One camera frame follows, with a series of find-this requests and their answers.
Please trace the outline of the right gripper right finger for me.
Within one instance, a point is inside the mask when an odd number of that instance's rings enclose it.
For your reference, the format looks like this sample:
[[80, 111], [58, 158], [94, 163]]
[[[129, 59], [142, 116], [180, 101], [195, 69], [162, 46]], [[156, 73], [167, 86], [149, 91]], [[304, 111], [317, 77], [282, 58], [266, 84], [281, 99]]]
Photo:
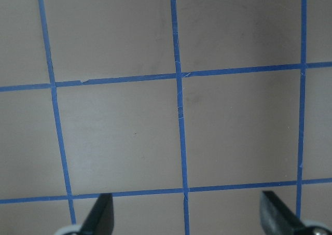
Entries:
[[315, 234], [316, 227], [306, 226], [273, 192], [260, 194], [260, 225], [265, 234]]

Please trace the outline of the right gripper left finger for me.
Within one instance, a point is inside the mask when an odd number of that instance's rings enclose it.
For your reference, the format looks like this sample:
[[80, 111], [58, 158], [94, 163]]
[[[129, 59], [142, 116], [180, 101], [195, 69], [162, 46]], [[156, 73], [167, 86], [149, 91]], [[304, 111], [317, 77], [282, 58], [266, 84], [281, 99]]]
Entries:
[[97, 198], [82, 224], [79, 234], [108, 235], [114, 230], [113, 195], [103, 193]]

